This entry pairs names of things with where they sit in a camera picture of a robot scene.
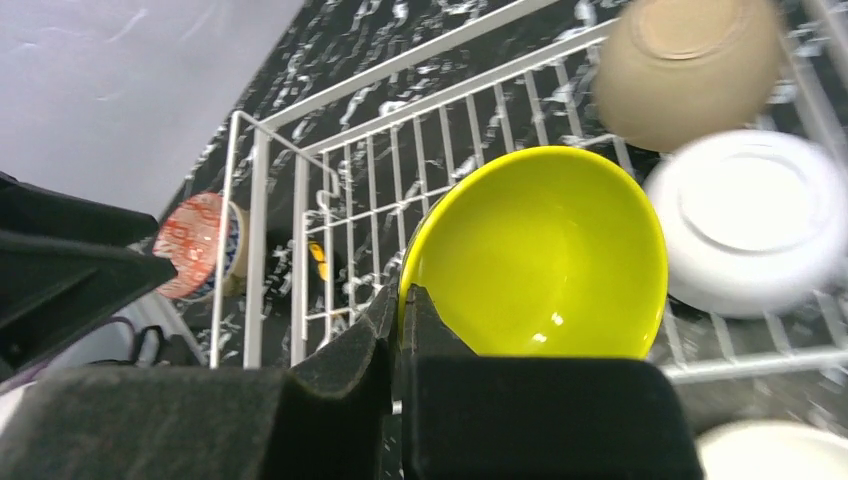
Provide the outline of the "small yellow black object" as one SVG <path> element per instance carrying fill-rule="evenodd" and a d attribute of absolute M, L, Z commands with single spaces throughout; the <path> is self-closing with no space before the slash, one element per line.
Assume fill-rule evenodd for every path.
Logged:
<path fill-rule="evenodd" d="M 316 271 L 322 281 L 327 281 L 329 278 L 329 267 L 327 263 L 327 255 L 318 242 L 310 241 L 308 243 L 308 251 L 315 263 Z"/>

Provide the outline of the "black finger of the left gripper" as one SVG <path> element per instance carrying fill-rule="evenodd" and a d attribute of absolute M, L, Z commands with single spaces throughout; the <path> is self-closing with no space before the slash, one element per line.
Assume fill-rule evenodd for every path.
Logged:
<path fill-rule="evenodd" d="M 1 176 L 1 378 L 43 362 L 177 275 L 132 250 L 146 213 Z"/>

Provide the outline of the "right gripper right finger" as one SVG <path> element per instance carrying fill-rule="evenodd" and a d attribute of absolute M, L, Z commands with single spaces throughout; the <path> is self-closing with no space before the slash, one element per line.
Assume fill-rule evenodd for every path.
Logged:
<path fill-rule="evenodd" d="M 647 362 L 477 356 L 416 285 L 401 352 L 409 479 L 703 477 L 678 396 Z"/>

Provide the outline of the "yellow-green bowl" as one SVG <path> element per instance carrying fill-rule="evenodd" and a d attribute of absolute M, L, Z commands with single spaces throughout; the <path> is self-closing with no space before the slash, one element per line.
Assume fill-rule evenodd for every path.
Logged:
<path fill-rule="evenodd" d="M 400 321 L 424 288 L 479 355 L 644 359 L 668 289 L 657 214 L 613 161 L 566 146 L 492 160 L 417 227 L 399 279 Z"/>

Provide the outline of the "orange bowl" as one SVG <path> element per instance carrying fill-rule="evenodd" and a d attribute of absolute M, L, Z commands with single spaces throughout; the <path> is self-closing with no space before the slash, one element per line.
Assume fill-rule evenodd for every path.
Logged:
<path fill-rule="evenodd" d="M 697 439 L 707 479 L 845 479 L 847 439 L 803 423 L 746 420 Z"/>

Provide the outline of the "beige bowl white inside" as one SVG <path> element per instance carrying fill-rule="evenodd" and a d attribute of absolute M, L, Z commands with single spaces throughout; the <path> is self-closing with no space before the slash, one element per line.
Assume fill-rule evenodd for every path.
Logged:
<path fill-rule="evenodd" d="M 751 122 L 780 77 L 772 1 L 632 1 L 602 42 L 592 82 L 600 122 L 670 152 Z"/>

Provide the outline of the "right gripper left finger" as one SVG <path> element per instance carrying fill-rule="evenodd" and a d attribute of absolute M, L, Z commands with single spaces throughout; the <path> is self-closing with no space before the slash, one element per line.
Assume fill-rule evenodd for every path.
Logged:
<path fill-rule="evenodd" d="M 289 369 L 64 370 L 1 434 L 5 479 L 374 479 L 398 289 Z"/>

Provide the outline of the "red patterned bowl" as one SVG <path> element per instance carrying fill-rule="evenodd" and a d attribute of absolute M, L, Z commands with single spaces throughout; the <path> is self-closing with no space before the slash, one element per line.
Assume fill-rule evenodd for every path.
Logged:
<path fill-rule="evenodd" d="M 216 288 L 220 217 L 223 197 L 203 192 L 182 202 L 165 220 L 152 253 L 171 261 L 177 276 L 157 288 L 159 294 L 187 302 L 209 301 Z M 249 213 L 228 206 L 224 242 L 223 294 L 245 291 L 249 250 Z"/>

